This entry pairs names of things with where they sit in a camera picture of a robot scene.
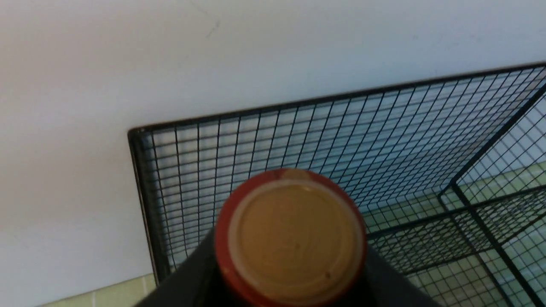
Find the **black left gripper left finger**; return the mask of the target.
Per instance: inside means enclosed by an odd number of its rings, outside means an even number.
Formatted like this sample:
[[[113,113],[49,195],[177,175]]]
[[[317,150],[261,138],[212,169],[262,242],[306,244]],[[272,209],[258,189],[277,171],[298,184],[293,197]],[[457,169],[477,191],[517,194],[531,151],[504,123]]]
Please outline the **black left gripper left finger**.
[[[222,277],[212,229],[179,268],[139,301],[137,307],[220,307]]]

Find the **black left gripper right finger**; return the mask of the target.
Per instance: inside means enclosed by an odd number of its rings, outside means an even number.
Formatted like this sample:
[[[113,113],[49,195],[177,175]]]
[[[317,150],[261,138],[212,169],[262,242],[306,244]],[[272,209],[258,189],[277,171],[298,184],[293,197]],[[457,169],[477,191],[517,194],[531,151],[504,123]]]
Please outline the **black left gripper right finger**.
[[[367,249],[363,275],[379,307],[439,307],[407,278],[397,272],[372,247]]]

